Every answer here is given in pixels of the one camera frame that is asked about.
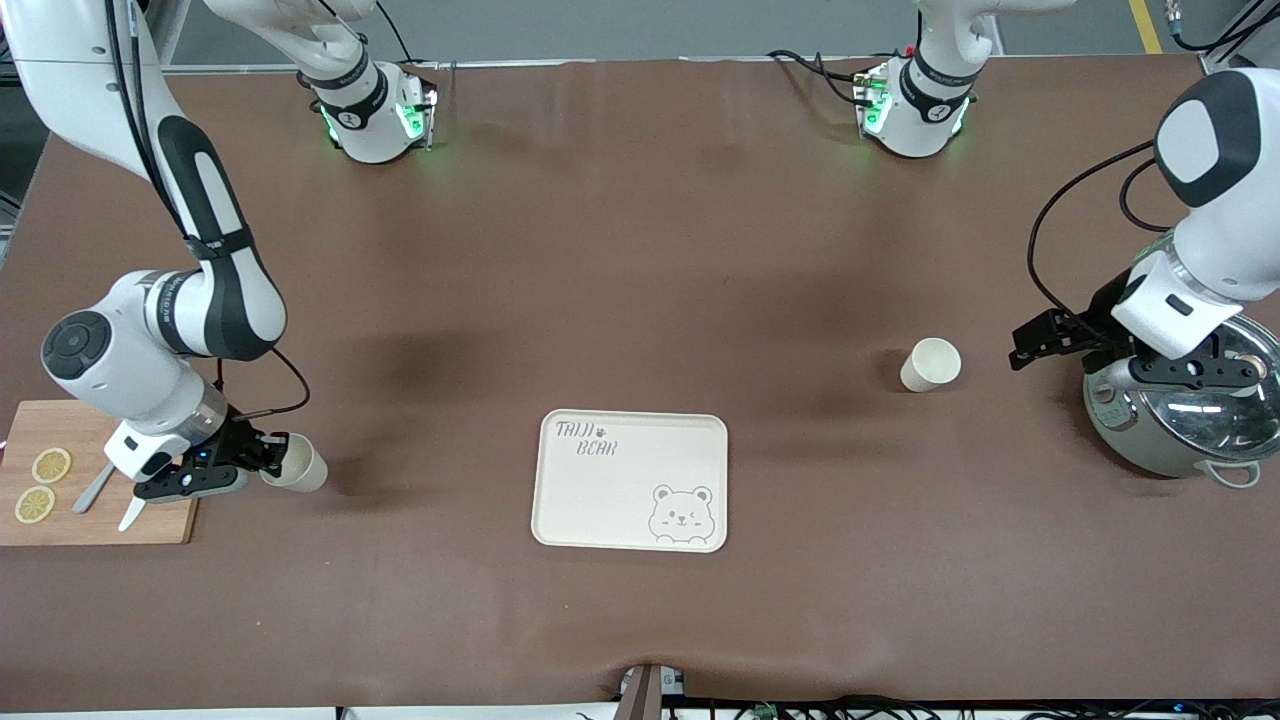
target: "pot lid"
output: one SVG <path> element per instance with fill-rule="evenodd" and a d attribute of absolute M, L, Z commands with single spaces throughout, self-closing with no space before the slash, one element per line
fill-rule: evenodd
<path fill-rule="evenodd" d="M 1156 420 L 1183 443 L 1228 462 L 1262 460 L 1280 451 L 1280 343 L 1258 323 L 1235 315 L 1219 328 L 1228 357 L 1253 355 L 1267 366 L 1244 397 L 1229 393 L 1139 393 Z"/>

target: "robotic arm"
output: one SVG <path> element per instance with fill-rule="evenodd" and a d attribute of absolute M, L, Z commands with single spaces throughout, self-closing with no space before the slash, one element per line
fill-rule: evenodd
<path fill-rule="evenodd" d="M 315 91 L 329 137 L 361 163 L 431 145 L 436 90 L 392 63 L 372 63 L 348 23 L 375 0 L 205 0 L 216 15 L 274 45 Z"/>
<path fill-rule="evenodd" d="M 1075 0 L 915 0 L 920 37 L 910 58 L 892 58 L 869 70 L 855 97 L 861 131 L 890 151 L 925 158 L 960 131 L 969 91 L 991 56 L 995 40 L 982 23 L 989 14 L 1041 14 Z"/>
<path fill-rule="evenodd" d="M 1117 389 L 1228 392 L 1280 370 L 1224 356 L 1216 334 L 1280 287 L 1277 138 L 1280 70 L 1215 73 L 1178 97 L 1156 132 L 1156 160 L 1190 211 L 1103 286 L 1079 320 L 1048 310 L 1015 331 L 1012 368 L 1089 351 L 1085 372 L 1107 373 Z"/>
<path fill-rule="evenodd" d="M 280 478 L 300 457 L 301 470 L 323 473 L 305 437 L 252 429 L 187 361 L 271 351 L 284 332 L 284 301 L 212 143 L 169 94 L 133 0 L 0 0 L 0 18 L 41 119 L 81 150 L 151 181 L 198 263 L 116 281 L 96 305 L 54 325 L 45 370 L 122 419 L 106 455 L 140 483 L 134 495 L 143 500 L 238 489 L 248 473 Z"/>

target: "lemon slice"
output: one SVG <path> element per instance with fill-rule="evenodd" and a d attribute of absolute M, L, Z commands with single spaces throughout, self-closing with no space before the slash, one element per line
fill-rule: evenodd
<path fill-rule="evenodd" d="M 72 469 L 72 454 L 60 447 L 50 447 L 41 452 L 31 464 L 31 477 L 37 483 L 56 483 Z"/>
<path fill-rule="evenodd" d="M 45 486 L 27 488 L 18 496 L 18 503 L 13 506 L 13 514 L 18 521 L 29 525 L 38 523 L 54 511 L 54 491 Z"/>

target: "paper cup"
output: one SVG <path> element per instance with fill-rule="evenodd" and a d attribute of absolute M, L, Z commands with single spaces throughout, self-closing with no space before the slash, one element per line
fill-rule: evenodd
<path fill-rule="evenodd" d="M 329 465 L 306 436 L 289 433 L 289 448 L 284 451 L 284 460 L 280 461 L 280 477 L 274 478 L 270 473 L 259 475 L 269 486 L 293 492 L 311 492 L 319 489 L 329 478 Z"/>
<path fill-rule="evenodd" d="M 956 379 L 960 374 L 960 351 L 941 337 L 927 337 L 915 343 L 902 363 L 902 384 L 911 392 L 928 392 Z"/>

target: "floor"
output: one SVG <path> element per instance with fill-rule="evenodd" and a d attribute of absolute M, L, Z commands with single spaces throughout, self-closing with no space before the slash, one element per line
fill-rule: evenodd
<path fill-rule="evenodd" d="M 1216 35 L 1247 0 L 1188 1 L 1185 36 Z M 175 70 L 284 69 L 284 58 L 248 31 L 215 17 L 201 0 L 154 0 L 179 18 L 161 47 Z M 760 56 L 778 47 L 803 54 L 867 55 L 902 47 L 915 35 L 908 0 L 384 0 L 412 55 L 492 63 L 552 59 L 646 60 Z M 1155 32 L 1139 27 L 1151 19 Z M 402 54 L 379 15 L 356 23 L 375 58 Z M 1178 49 L 1164 31 L 1162 0 L 1078 0 L 1066 12 L 998 22 L 1009 55 L 1139 54 Z M 0 61 L 0 81 L 12 74 Z M 20 88 L 0 82 L 0 191 L 17 199 L 36 170 L 46 131 Z M 14 224 L 0 206 L 4 228 Z"/>

